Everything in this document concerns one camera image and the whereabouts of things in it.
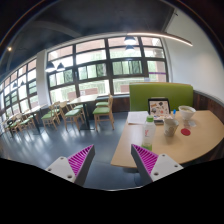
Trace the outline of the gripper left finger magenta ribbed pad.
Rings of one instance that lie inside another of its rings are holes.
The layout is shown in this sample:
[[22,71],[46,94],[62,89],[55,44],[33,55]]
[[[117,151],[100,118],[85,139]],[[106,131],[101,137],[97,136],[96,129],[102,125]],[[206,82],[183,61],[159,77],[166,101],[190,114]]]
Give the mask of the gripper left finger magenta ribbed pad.
[[69,157],[60,156],[46,168],[46,171],[83,186],[94,156],[95,147],[90,145]]

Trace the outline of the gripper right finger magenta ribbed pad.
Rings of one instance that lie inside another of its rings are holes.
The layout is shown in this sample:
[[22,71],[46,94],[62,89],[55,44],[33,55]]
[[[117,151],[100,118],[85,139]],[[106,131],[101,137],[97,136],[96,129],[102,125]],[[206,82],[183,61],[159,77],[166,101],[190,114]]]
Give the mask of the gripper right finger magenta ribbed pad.
[[136,163],[144,185],[182,169],[182,166],[167,154],[157,155],[135,144],[131,145],[131,155]]

